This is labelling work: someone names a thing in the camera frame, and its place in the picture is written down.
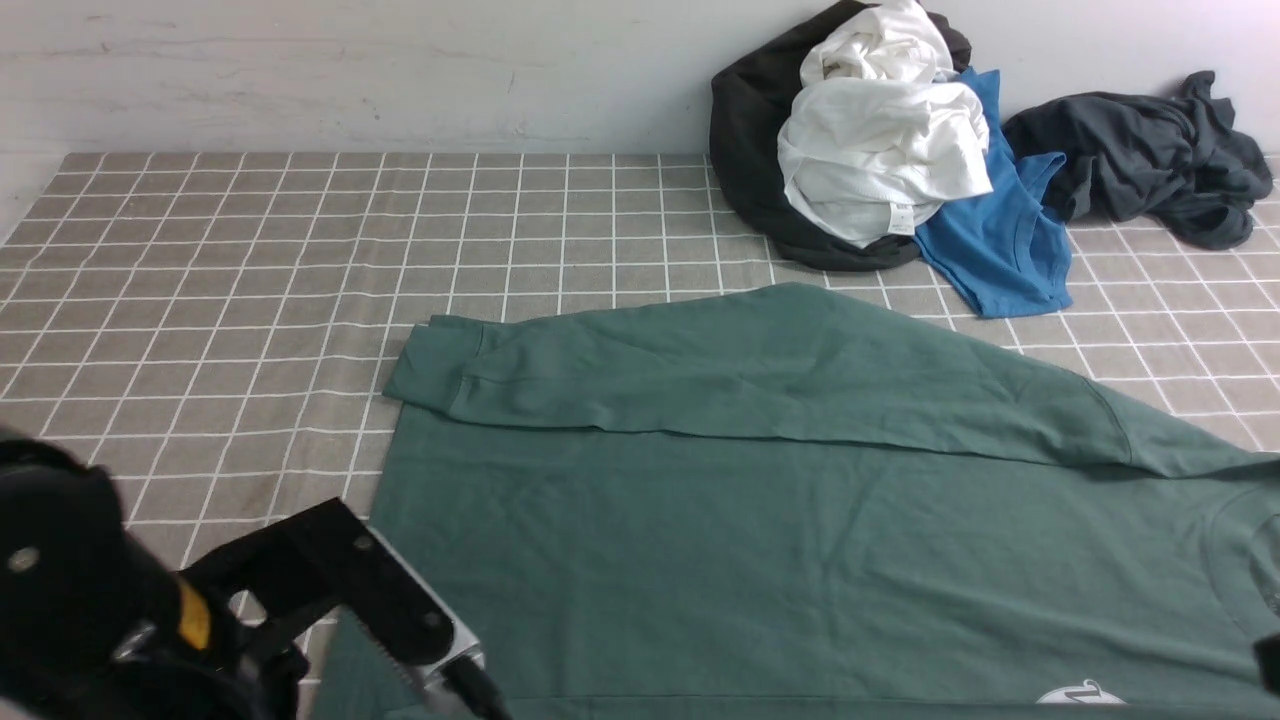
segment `gray checkered mat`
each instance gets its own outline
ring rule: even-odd
[[[329,497],[369,510],[398,410],[378,389],[434,313],[799,281],[1280,450],[1280,197],[1254,214],[1224,254],[1148,222],[1075,227],[1070,310],[978,320],[923,263],[774,260],[700,155],[70,155],[0,246],[0,421],[109,465],[131,529],[183,565]]]

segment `blue t-shirt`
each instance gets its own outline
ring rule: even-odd
[[[1000,72],[965,70],[991,128],[987,174],[992,192],[947,202],[915,228],[924,260],[946,275],[983,318],[1053,313],[1071,305],[1066,228],[1041,200],[1066,161],[1061,152],[1016,160],[1000,131]]]

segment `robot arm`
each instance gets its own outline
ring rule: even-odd
[[[0,430],[0,697],[50,720],[285,720],[293,639],[344,606],[433,711],[507,719],[479,639],[338,500],[170,573],[102,468]],[[228,607],[241,591],[261,625]]]

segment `neckline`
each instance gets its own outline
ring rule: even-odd
[[[1270,489],[1236,495],[1210,521],[1206,560],[1213,593],[1251,643],[1280,633],[1280,616],[1267,606],[1249,569],[1258,532],[1280,516],[1280,495]]]

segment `yellow label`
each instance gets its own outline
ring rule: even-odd
[[[182,594],[182,620],[178,621],[178,634],[191,647],[205,650],[209,647],[210,633],[209,605],[195,588],[187,584],[187,580],[178,575],[174,578],[178,580],[178,591]]]

